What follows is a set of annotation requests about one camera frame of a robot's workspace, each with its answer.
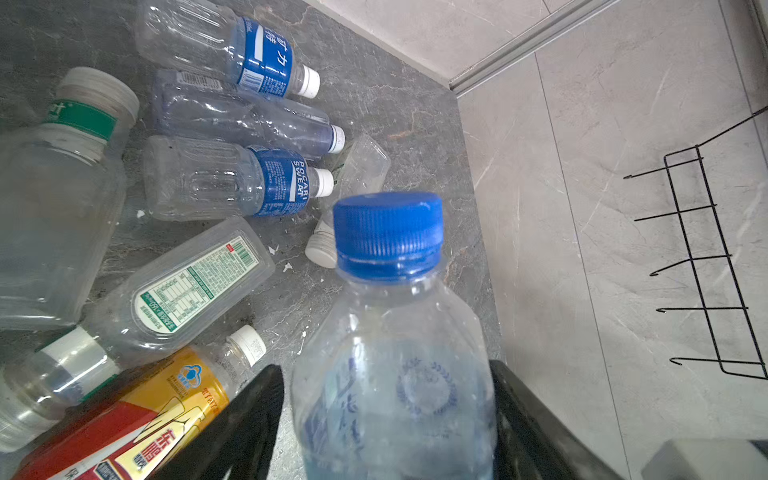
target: gray marble countertop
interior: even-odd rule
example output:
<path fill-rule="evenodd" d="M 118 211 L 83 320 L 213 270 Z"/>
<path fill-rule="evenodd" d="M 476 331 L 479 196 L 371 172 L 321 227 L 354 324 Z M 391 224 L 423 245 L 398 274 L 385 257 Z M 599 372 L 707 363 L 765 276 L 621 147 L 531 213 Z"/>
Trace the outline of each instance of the gray marble countertop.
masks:
<path fill-rule="evenodd" d="M 297 60 L 320 73 L 319 94 L 306 103 L 326 111 L 333 123 L 345 129 L 348 141 L 367 133 L 382 145 L 392 158 L 386 190 L 440 194 L 445 208 L 445 282 L 481 318 L 490 357 L 501 358 L 501 333 L 455 96 L 301 0 L 262 0 L 255 8 L 244 0 L 220 3 L 282 32 L 298 51 Z M 79 65 L 120 78 L 142 103 L 141 119 L 124 154 L 125 207 L 89 303 L 98 301 L 137 268 L 213 224 L 166 223 L 144 214 L 147 205 L 139 157 L 151 134 L 147 96 L 154 66 L 135 51 L 131 34 L 134 11 L 133 0 L 29 0 L 10 2 L 0 9 L 0 130 L 38 123 L 58 80 Z M 293 217 L 249 219 L 264 245 L 276 250 L 276 272 L 203 334 L 205 339 L 216 339 L 238 324 L 252 323 L 266 344 L 280 352 L 287 385 L 303 342 L 342 288 L 332 270 L 304 256 L 318 218 L 319 211 L 310 203 Z M 286 270 L 288 263 L 292 268 Z M 276 333 L 278 325 L 282 335 Z M 60 331 L 0 333 L 0 361 L 60 335 Z M 130 376 L 123 375 L 121 380 Z M 286 392 L 272 478 L 303 477 L 289 404 Z M 0 473 L 5 473 L 0 478 L 14 468 L 18 457 L 0 456 L 0 465 L 4 465 Z"/>

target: pocari sweat label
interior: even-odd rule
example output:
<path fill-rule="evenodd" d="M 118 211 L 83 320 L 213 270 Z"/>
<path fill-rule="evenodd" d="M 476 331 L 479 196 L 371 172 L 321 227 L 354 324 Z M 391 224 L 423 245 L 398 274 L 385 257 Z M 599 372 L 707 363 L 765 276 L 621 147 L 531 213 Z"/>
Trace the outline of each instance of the pocari sweat label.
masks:
<path fill-rule="evenodd" d="M 245 22 L 245 59 L 238 85 L 263 94 L 284 97 L 288 92 L 293 50 L 282 35 L 258 22 Z"/>
<path fill-rule="evenodd" d="M 310 199 L 310 179 L 304 158 L 283 149 L 259 150 L 256 155 L 264 173 L 264 204 L 254 217 L 291 215 L 303 210 Z"/>

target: white cap lid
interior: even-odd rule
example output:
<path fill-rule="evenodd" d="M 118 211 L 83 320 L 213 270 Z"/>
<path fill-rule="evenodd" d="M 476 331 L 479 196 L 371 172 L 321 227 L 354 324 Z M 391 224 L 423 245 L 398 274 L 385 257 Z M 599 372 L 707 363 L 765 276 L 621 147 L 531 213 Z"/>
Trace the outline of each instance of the white cap lid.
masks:
<path fill-rule="evenodd" d="M 331 128 L 333 129 L 333 142 L 331 143 L 331 148 L 328 150 L 328 153 L 338 154 L 344 148 L 346 135 L 344 134 L 344 129 L 339 125 L 331 125 Z"/>
<path fill-rule="evenodd" d="M 333 174 L 331 173 L 331 170 L 315 168 L 315 172 L 317 172 L 318 178 L 316 197 L 328 197 L 333 193 Z"/>
<path fill-rule="evenodd" d="M 58 82 L 58 88 L 69 85 L 77 85 L 79 87 L 100 91 L 125 107 L 125 109 L 131 113 L 134 121 L 138 119 L 138 97 L 126 84 L 108 73 L 90 67 L 71 68 L 64 78 Z"/>
<path fill-rule="evenodd" d="M 306 242 L 304 254 L 323 268 L 336 268 L 338 256 L 336 253 L 336 234 L 333 228 L 322 220 L 319 221 L 315 233 Z"/>
<path fill-rule="evenodd" d="M 264 345 L 261 335 L 250 325 L 241 327 L 227 338 L 243 350 L 250 366 L 256 365 L 256 362 L 266 353 L 266 345 Z"/>
<path fill-rule="evenodd" d="M 306 98 L 315 98 L 320 90 L 320 74 L 306 65 L 302 66 L 304 67 L 304 82 L 297 94 Z"/>

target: water bottle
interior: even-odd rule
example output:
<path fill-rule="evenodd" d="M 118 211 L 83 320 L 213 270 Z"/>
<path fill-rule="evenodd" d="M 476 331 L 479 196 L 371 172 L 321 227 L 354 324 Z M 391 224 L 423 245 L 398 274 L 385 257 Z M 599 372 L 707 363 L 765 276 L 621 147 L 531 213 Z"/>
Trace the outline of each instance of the water bottle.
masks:
<path fill-rule="evenodd" d="M 291 384 L 307 478 L 491 480 L 493 383 L 478 317 L 442 282 L 440 197 L 333 210 L 347 284 Z"/>
<path fill-rule="evenodd" d="M 0 328 L 74 325 L 125 199 L 121 160 L 139 100 L 72 68 L 43 123 L 0 148 Z"/>
<path fill-rule="evenodd" d="M 136 48 L 147 60 L 260 93 L 315 98 L 320 76 L 274 30 L 207 0 L 142 0 Z"/>
<path fill-rule="evenodd" d="M 27 455 L 13 480 L 146 478 L 230 404 L 265 352 L 250 325 L 224 342 L 183 348 L 117 402 Z"/>
<path fill-rule="evenodd" d="M 288 150 L 155 136 L 144 146 L 144 187 L 159 220 L 264 217 L 330 195 L 333 175 Z"/>
<path fill-rule="evenodd" d="M 323 212 L 315 233 L 306 243 L 304 254 L 325 268 L 336 268 L 336 235 L 333 232 L 333 205 L 339 198 L 380 192 L 389 171 L 389 156 L 367 134 L 355 140 L 352 147 L 333 168 L 333 192 L 319 199 Z"/>
<path fill-rule="evenodd" d="M 344 148 L 344 130 L 322 110 L 188 71 L 157 72 L 152 108 L 163 135 L 286 148 L 307 160 Z"/>
<path fill-rule="evenodd" d="M 119 372 L 187 345 L 275 270 L 259 237 L 231 218 L 129 276 L 69 333 L 0 370 L 0 452 L 50 429 Z"/>

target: barcode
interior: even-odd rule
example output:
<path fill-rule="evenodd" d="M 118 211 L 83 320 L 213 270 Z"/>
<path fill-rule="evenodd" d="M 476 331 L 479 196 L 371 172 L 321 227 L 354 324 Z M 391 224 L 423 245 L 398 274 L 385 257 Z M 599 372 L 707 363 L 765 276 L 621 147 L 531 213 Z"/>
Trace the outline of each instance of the barcode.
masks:
<path fill-rule="evenodd" d="M 221 82 L 215 78 L 204 77 L 188 71 L 180 71 L 176 79 L 181 84 L 192 85 L 193 87 L 209 88 L 216 91 L 223 90 Z"/>
<path fill-rule="evenodd" d="M 240 257 L 245 266 L 249 266 L 253 263 L 252 256 L 245 250 L 242 243 L 235 243 L 232 247 L 235 249 L 235 253 L 237 253 L 237 256 Z"/>
<path fill-rule="evenodd" d="M 247 68 L 243 69 L 243 76 L 240 78 L 239 84 L 244 87 L 248 87 L 251 90 L 259 91 L 261 84 L 264 83 L 264 75 L 254 73 Z"/>

